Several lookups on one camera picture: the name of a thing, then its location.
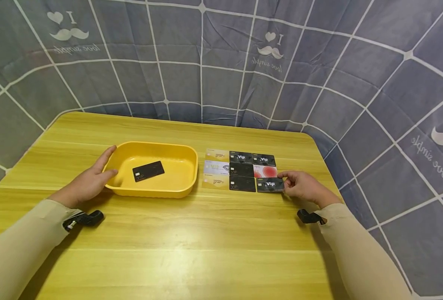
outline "wrist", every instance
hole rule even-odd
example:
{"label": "wrist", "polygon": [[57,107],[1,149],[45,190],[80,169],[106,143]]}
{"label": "wrist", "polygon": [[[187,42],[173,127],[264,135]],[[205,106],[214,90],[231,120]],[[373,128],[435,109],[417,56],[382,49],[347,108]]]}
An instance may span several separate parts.
{"label": "wrist", "polygon": [[66,187],[54,192],[48,199],[61,203],[67,208],[76,208],[78,206],[78,200],[74,195],[71,195],[70,191]]}
{"label": "wrist", "polygon": [[333,193],[331,190],[326,189],[325,192],[323,192],[321,195],[316,197],[316,201],[314,201],[316,205],[320,209],[325,208],[328,205],[335,204],[335,203],[342,203],[341,200]]}

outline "black vip card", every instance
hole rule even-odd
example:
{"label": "black vip card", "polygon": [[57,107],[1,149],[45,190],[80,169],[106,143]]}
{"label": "black vip card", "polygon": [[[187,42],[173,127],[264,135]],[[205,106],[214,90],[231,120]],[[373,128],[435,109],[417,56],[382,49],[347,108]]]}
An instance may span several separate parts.
{"label": "black vip card", "polygon": [[259,193],[275,193],[282,192],[285,185],[281,178],[257,178],[256,188]]}
{"label": "black vip card", "polygon": [[230,176],[230,190],[256,192],[253,177]]}
{"label": "black vip card", "polygon": [[253,154],[249,152],[230,151],[230,163],[253,164]]}
{"label": "black vip card", "polygon": [[163,165],[161,165],[161,161],[133,168],[133,176],[136,183],[164,173],[165,170],[163,169]]}
{"label": "black vip card", "polygon": [[230,175],[254,177],[253,165],[230,163]]}
{"label": "black vip card", "polygon": [[257,154],[253,153],[253,164],[254,165],[271,165],[271,167],[276,167],[275,157],[269,154]]}

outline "sleeve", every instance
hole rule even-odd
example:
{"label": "sleeve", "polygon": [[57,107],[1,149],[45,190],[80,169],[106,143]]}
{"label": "sleeve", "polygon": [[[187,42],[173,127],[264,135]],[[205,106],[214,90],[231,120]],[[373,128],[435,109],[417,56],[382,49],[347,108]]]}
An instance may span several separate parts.
{"label": "sleeve", "polygon": [[352,300],[412,300],[395,264],[346,205],[331,204],[316,214],[327,220],[320,230]]}
{"label": "sleeve", "polygon": [[68,235],[63,221],[78,212],[43,200],[0,235],[0,299],[18,299],[51,250]]}

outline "wooden table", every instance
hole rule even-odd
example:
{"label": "wooden table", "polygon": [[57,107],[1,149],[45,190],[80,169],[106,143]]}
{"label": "wooden table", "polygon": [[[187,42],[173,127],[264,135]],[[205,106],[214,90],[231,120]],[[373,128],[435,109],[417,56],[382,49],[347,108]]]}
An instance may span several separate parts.
{"label": "wooden table", "polygon": [[313,139],[256,130],[81,112],[61,116],[0,182],[0,233],[125,141],[190,145],[198,181],[183,199],[101,193],[97,228],[56,247],[21,299],[348,299],[316,225],[281,194],[201,188],[206,148],[272,154],[338,194]]}

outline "card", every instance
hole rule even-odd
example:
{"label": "card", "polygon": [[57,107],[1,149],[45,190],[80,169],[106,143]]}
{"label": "card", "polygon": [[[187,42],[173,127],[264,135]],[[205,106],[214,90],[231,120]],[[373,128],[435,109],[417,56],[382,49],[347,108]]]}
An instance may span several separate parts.
{"label": "card", "polygon": [[205,160],[205,174],[228,175],[230,173],[230,164],[222,161]]}
{"label": "card", "polygon": [[270,165],[253,165],[253,170],[256,178],[276,177],[278,174],[276,167]]}
{"label": "card", "polygon": [[205,159],[211,161],[229,162],[230,153],[228,150],[206,149]]}
{"label": "card", "polygon": [[203,174],[201,186],[207,189],[228,190],[230,177],[228,175]]}
{"label": "card", "polygon": [[253,177],[230,176],[230,190],[256,192]]}
{"label": "card", "polygon": [[283,180],[278,177],[256,179],[256,189],[259,193],[279,193],[283,191],[284,187]]}
{"label": "card", "polygon": [[269,154],[258,154],[253,153],[253,164],[254,165],[271,165],[276,167],[275,157]]}
{"label": "card", "polygon": [[151,164],[140,165],[140,167],[133,168],[133,177],[136,183],[164,173],[165,170],[163,169],[161,161],[155,161]]}
{"label": "card", "polygon": [[230,175],[254,177],[253,165],[230,163]]}
{"label": "card", "polygon": [[253,164],[253,154],[249,152],[230,151],[230,163]]}

